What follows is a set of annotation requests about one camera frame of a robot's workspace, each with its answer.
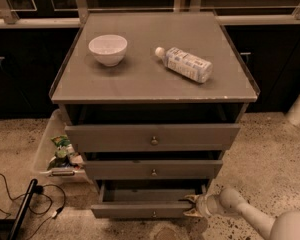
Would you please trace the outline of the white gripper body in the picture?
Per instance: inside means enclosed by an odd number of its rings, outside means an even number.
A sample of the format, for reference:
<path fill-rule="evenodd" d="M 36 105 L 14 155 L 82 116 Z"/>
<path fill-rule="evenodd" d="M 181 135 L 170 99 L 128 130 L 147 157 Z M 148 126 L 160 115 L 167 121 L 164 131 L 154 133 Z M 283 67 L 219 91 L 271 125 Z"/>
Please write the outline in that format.
<path fill-rule="evenodd" d="M 221 215 L 224 211 L 218 195 L 199 195 L 195 201 L 195 209 L 198 217 Z"/>

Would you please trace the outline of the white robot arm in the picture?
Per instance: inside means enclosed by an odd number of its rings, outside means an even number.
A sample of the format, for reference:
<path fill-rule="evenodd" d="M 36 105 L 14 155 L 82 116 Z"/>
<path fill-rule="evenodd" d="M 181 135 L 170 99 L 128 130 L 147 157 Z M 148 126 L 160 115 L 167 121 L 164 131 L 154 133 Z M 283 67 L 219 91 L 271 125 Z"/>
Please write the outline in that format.
<path fill-rule="evenodd" d="M 300 211 L 288 211 L 273 218 L 249 204 L 233 188 L 219 194 L 190 194 L 184 197 L 193 207 L 184 212 L 189 217 L 239 216 L 264 240 L 300 240 Z"/>

